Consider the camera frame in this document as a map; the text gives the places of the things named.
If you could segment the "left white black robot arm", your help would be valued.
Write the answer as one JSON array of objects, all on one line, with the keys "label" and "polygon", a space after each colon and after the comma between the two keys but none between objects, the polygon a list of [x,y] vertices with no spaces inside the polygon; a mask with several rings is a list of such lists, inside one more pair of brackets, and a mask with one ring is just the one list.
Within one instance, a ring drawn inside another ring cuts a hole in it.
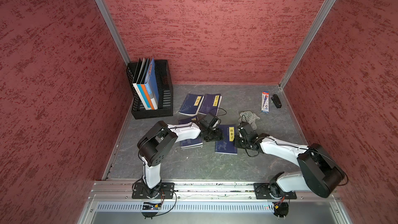
[{"label": "left white black robot arm", "polygon": [[161,163],[174,144],[200,138],[205,142],[224,139],[222,130],[216,124],[192,121],[187,124],[172,125],[158,121],[138,142],[138,157],[144,167],[143,191],[147,198],[154,199],[161,194]]}]

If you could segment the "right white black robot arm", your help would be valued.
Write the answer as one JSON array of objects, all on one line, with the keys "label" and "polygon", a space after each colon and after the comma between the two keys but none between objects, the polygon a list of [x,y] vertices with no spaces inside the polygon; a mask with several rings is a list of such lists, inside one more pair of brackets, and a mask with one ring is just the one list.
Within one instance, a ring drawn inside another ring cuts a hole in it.
[{"label": "right white black robot arm", "polygon": [[265,133],[258,134],[247,122],[238,125],[237,131],[234,139],[236,148],[276,156],[299,168],[294,173],[278,173],[264,186],[257,186],[255,192],[261,192],[265,188],[269,197],[277,200],[297,191],[311,191],[321,198],[327,198],[348,178],[319,144],[298,145]]}]

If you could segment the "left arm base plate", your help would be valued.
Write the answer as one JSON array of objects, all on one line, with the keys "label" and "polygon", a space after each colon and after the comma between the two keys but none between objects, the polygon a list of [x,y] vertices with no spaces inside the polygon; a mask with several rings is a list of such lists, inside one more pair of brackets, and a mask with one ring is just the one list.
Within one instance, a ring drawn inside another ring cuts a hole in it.
[{"label": "left arm base plate", "polygon": [[159,183],[153,189],[150,189],[142,182],[135,183],[132,186],[132,199],[144,200],[169,200],[174,197],[174,183]]}]

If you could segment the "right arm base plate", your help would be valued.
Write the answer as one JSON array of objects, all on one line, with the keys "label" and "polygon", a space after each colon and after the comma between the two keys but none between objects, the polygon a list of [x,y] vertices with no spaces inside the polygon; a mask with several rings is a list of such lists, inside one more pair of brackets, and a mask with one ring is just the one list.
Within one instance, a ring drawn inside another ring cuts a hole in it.
[{"label": "right arm base plate", "polygon": [[254,192],[257,200],[296,200],[294,191],[284,192],[276,183],[254,183]]}]

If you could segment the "grey fluffy cleaning cloth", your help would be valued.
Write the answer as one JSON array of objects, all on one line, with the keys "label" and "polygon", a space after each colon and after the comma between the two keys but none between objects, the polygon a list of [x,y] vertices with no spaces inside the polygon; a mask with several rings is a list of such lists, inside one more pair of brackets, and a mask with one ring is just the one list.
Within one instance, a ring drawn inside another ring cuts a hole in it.
[{"label": "grey fluffy cleaning cloth", "polygon": [[247,122],[251,125],[251,127],[254,130],[257,129],[256,121],[260,120],[260,117],[258,115],[256,115],[251,111],[240,112],[239,115],[240,115],[240,118],[238,119],[239,123]]}]

